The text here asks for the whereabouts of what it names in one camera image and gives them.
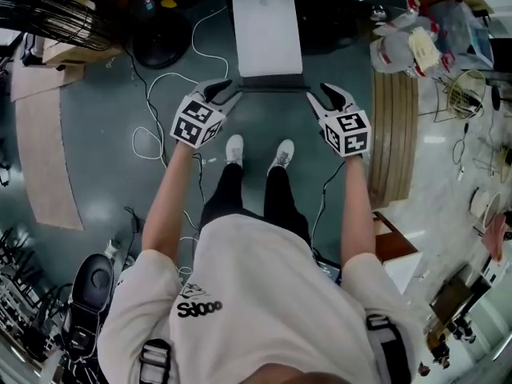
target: white container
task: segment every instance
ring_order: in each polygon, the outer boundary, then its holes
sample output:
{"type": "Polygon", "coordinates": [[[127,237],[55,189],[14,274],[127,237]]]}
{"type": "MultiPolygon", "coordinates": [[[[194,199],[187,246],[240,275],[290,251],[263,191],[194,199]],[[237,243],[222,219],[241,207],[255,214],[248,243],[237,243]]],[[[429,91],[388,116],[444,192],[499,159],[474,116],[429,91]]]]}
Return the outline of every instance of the white container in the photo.
{"type": "Polygon", "coordinates": [[[370,44],[371,64],[379,73],[392,74],[414,64],[409,48],[409,34],[397,31],[370,44]]]}

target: yellow object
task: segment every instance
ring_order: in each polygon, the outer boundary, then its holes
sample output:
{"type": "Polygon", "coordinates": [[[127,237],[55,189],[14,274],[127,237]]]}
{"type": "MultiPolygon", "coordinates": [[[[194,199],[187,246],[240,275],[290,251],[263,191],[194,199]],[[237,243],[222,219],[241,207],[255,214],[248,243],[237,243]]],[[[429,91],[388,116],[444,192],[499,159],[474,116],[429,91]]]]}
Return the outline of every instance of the yellow object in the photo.
{"type": "Polygon", "coordinates": [[[174,0],[162,0],[160,2],[160,5],[162,7],[165,7],[167,9],[173,9],[177,6],[176,2],[174,0]]]}
{"type": "Polygon", "coordinates": [[[439,61],[439,50],[423,27],[416,27],[412,30],[409,36],[409,48],[421,71],[435,66],[439,61]]]}

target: cardboard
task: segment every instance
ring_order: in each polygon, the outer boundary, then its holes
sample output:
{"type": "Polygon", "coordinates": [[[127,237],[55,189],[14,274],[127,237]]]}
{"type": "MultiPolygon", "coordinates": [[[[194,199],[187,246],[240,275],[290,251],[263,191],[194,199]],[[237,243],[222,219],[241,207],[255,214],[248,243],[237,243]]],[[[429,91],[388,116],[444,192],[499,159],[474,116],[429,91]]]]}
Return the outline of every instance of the cardboard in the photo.
{"type": "Polygon", "coordinates": [[[65,64],[68,66],[85,65],[91,62],[115,57],[122,52],[121,47],[111,47],[104,51],[94,51],[83,47],[72,46],[63,42],[45,39],[45,50],[42,60],[46,64],[65,64]]]}
{"type": "Polygon", "coordinates": [[[65,86],[83,78],[83,67],[67,67],[64,71],[43,67],[25,67],[20,60],[20,49],[14,57],[10,89],[12,102],[33,94],[65,86]]]}

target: white cable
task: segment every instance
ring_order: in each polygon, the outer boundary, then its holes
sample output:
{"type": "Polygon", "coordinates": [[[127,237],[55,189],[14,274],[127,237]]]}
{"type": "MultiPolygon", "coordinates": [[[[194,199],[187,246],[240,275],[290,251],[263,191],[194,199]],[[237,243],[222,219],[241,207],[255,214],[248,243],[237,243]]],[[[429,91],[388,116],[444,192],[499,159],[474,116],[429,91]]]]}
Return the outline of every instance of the white cable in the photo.
{"type": "Polygon", "coordinates": [[[199,243],[199,240],[197,240],[196,238],[192,238],[190,236],[183,236],[181,239],[179,239],[179,241],[181,242],[182,240],[195,240],[196,243],[199,243]]]}
{"type": "Polygon", "coordinates": [[[202,52],[198,51],[198,49],[196,49],[196,48],[195,48],[195,44],[194,44],[194,34],[195,34],[195,29],[197,29],[197,28],[198,28],[199,24],[201,24],[201,23],[202,23],[202,22],[204,22],[205,20],[208,20],[208,18],[215,16],[216,14],[219,14],[219,13],[223,12],[225,9],[227,9],[227,6],[224,6],[224,7],[223,7],[223,8],[221,8],[220,10],[215,11],[215,13],[210,14],[209,16],[206,16],[206,17],[202,18],[201,20],[199,20],[199,21],[195,24],[194,28],[192,29],[192,48],[194,49],[194,51],[196,52],[196,54],[199,54],[199,55],[201,55],[201,56],[203,56],[203,57],[207,57],[207,58],[216,58],[217,60],[223,60],[223,61],[224,61],[224,63],[226,64],[226,73],[224,74],[224,78],[227,78],[227,75],[228,75],[228,73],[230,72],[230,64],[228,63],[228,61],[227,61],[224,57],[219,57],[219,56],[217,56],[217,55],[204,54],[204,53],[202,53],[202,52]]]}
{"type": "Polygon", "coordinates": [[[189,213],[184,210],[183,213],[185,214],[186,218],[189,220],[189,224],[196,230],[198,230],[198,227],[192,222],[192,219],[190,219],[189,213]]]}
{"type": "MultiPolygon", "coordinates": [[[[195,44],[194,44],[194,35],[195,35],[195,31],[196,29],[198,28],[199,24],[201,24],[202,22],[204,22],[205,20],[207,20],[208,18],[211,18],[213,16],[215,16],[216,14],[219,14],[221,13],[222,11],[224,11],[225,9],[227,8],[227,6],[224,6],[223,8],[221,8],[220,10],[217,10],[215,11],[215,13],[212,13],[204,18],[202,18],[201,20],[199,20],[193,30],[192,30],[192,48],[194,49],[194,51],[198,54],[198,55],[201,55],[202,57],[207,57],[207,58],[216,58],[218,60],[223,60],[224,63],[226,64],[226,72],[224,73],[224,78],[227,78],[227,75],[230,71],[230,64],[228,63],[228,61],[224,58],[224,57],[219,57],[217,55],[210,55],[210,54],[204,54],[204,53],[201,53],[200,51],[198,51],[196,48],[195,48],[195,44]]],[[[162,128],[162,125],[160,124],[160,121],[157,120],[153,110],[151,109],[151,105],[150,105],[150,96],[151,96],[151,91],[154,87],[154,84],[160,79],[160,78],[163,78],[163,77],[166,77],[168,75],[175,75],[177,77],[180,77],[188,82],[192,82],[193,84],[198,84],[197,81],[191,79],[191,78],[188,78],[188,77],[185,77],[184,75],[181,75],[179,73],[164,73],[162,75],[159,75],[158,77],[156,77],[155,80],[153,80],[153,82],[151,83],[150,85],[150,88],[148,89],[147,91],[147,97],[146,97],[146,106],[147,106],[147,109],[149,110],[149,112],[151,113],[151,117],[153,117],[153,120],[155,120],[155,122],[157,123],[157,128],[158,128],[158,131],[160,132],[160,136],[162,137],[162,140],[160,140],[159,137],[157,137],[155,134],[153,134],[150,130],[148,130],[147,128],[145,128],[144,126],[138,126],[137,128],[135,128],[135,131],[131,137],[131,146],[132,146],[132,150],[134,151],[134,154],[136,154],[138,157],[140,158],[144,158],[144,159],[150,159],[150,160],[157,160],[157,159],[160,159],[160,161],[162,162],[162,164],[164,165],[164,168],[167,168],[167,165],[166,163],[164,162],[163,160],[163,151],[164,151],[164,138],[165,138],[165,135],[163,133],[163,128],[162,128]],[[137,132],[139,130],[143,130],[145,132],[147,132],[149,135],[151,135],[154,139],[156,139],[156,141],[158,142],[158,146],[159,146],[159,152],[158,152],[158,156],[155,156],[155,157],[148,157],[148,156],[145,156],[145,155],[142,155],[140,154],[139,152],[137,152],[137,150],[135,149],[135,135],[137,134],[137,132]]]]}

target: black cable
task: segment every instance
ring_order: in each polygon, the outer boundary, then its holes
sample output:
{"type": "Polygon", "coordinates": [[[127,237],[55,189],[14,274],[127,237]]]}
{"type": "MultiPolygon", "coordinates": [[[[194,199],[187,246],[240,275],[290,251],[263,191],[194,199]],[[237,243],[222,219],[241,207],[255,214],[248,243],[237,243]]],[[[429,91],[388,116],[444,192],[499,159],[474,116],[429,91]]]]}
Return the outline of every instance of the black cable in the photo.
{"type": "Polygon", "coordinates": [[[204,205],[206,203],[206,200],[205,200],[205,195],[202,192],[202,156],[201,156],[201,154],[199,152],[197,152],[194,155],[192,155],[192,158],[196,159],[197,161],[199,161],[199,181],[198,181],[198,184],[199,184],[199,190],[201,191],[202,204],[204,205]]]}
{"type": "Polygon", "coordinates": [[[126,262],[128,262],[128,258],[130,257],[131,247],[134,244],[134,240],[135,240],[135,232],[132,232],[132,234],[131,234],[131,242],[130,242],[130,245],[128,246],[128,251],[126,252],[125,261],[122,264],[121,271],[123,271],[125,269],[126,262]]]}
{"type": "MultiPolygon", "coordinates": [[[[141,81],[142,81],[142,83],[144,84],[144,91],[145,91],[145,93],[146,93],[146,100],[147,100],[147,103],[150,105],[150,107],[151,107],[151,108],[153,109],[153,111],[154,111],[154,120],[155,120],[155,121],[154,121],[154,123],[155,123],[155,125],[156,125],[156,127],[157,127],[157,135],[158,135],[158,138],[159,138],[159,140],[160,140],[160,143],[162,144],[162,143],[163,143],[163,142],[162,142],[162,141],[163,141],[163,138],[162,138],[162,135],[160,134],[160,129],[158,128],[158,123],[159,123],[159,120],[158,120],[158,110],[157,110],[157,107],[156,107],[156,106],[154,106],[154,105],[151,103],[151,101],[150,101],[150,99],[149,99],[149,97],[148,97],[147,82],[146,82],[146,80],[145,80],[145,79],[140,75],[140,73],[138,72],[137,67],[136,67],[136,65],[135,65],[135,58],[134,58],[134,56],[133,56],[132,54],[130,54],[130,52],[126,49],[126,47],[125,47],[125,46],[122,46],[122,48],[124,49],[125,53],[127,53],[127,54],[128,54],[128,56],[130,57],[131,65],[132,65],[132,67],[133,67],[133,69],[134,69],[135,75],[137,75],[138,79],[139,79],[139,80],[141,80],[141,81]]],[[[167,166],[167,165],[169,165],[169,159],[168,159],[168,157],[167,157],[167,152],[166,152],[166,149],[165,149],[165,148],[163,148],[163,152],[162,152],[162,159],[163,159],[164,163],[166,164],[166,166],[167,166]]]]}
{"type": "Polygon", "coordinates": [[[126,252],[125,261],[122,264],[121,271],[124,270],[124,268],[126,266],[126,262],[128,262],[128,257],[130,256],[131,247],[134,244],[135,235],[142,230],[141,224],[143,223],[143,220],[141,220],[140,217],[136,215],[133,208],[130,208],[129,206],[125,206],[124,210],[131,215],[131,241],[130,241],[130,245],[128,246],[128,251],[126,252]]]}
{"type": "Polygon", "coordinates": [[[317,225],[320,222],[320,218],[322,217],[324,211],[326,210],[326,192],[327,192],[327,186],[329,185],[329,182],[332,181],[336,175],[338,174],[339,170],[342,168],[342,166],[345,165],[345,161],[343,161],[340,166],[336,169],[336,171],[332,174],[332,176],[327,179],[327,181],[323,184],[322,188],[322,204],[320,207],[320,211],[318,212],[317,219],[314,221],[313,230],[311,231],[311,245],[313,245],[313,238],[314,233],[316,232],[317,225]]]}
{"type": "Polygon", "coordinates": [[[490,126],[489,126],[489,132],[487,133],[487,135],[489,136],[489,141],[490,141],[490,161],[489,161],[489,168],[487,169],[487,174],[489,176],[493,176],[494,175],[494,171],[493,171],[494,140],[493,140],[493,137],[490,134],[490,132],[492,131],[493,125],[494,125],[494,112],[495,111],[491,110],[490,112],[491,112],[491,114],[490,114],[490,126]]]}
{"type": "Polygon", "coordinates": [[[470,128],[470,124],[468,122],[466,122],[466,124],[464,125],[464,135],[462,136],[462,138],[460,138],[459,140],[456,141],[456,143],[454,144],[454,147],[451,150],[451,160],[453,161],[453,163],[455,165],[458,165],[459,170],[462,170],[462,156],[464,155],[464,151],[466,150],[466,134],[467,134],[467,131],[469,128],[470,128]],[[462,144],[462,147],[461,147],[461,152],[460,152],[458,158],[456,158],[455,157],[455,148],[457,148],[457,145],[459,143],[462,144]]]}

